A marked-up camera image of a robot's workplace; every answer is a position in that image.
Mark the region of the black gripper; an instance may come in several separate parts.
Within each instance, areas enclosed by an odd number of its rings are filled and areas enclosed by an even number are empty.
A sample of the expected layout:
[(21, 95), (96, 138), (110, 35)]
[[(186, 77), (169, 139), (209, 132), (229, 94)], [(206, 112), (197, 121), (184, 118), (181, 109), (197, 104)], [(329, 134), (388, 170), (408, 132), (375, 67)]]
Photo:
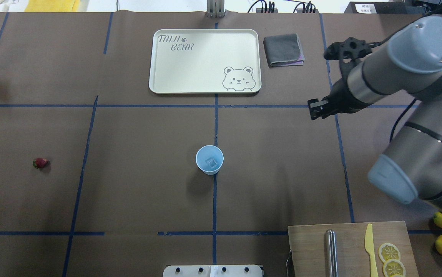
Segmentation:
[(356, 113), (375, 103), (375, 92), (367, 85), (361, 58), (372, 53), (365, 40), (349, 37), (327, 47), (323, 56), (339, 61), (341, 79), (333, 84), (330, 94), (322, 100), (307, 101), (311, 120), (325, 119), (338, 113)]

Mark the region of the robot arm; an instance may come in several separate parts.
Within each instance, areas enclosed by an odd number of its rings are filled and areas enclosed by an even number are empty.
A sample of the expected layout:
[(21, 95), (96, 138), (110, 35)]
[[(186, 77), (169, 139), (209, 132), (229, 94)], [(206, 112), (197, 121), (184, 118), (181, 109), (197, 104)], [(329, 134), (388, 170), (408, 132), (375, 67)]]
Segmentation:
[(382, 42), (350, 37), (330, 45), (341, 78), (330, 94), (308, 101), (312, 120), (356, 113), (406, 91), (418, 107), (367, 174), (399, 203), (420, 199), (442, 213), (442, 17), (423, 16)]

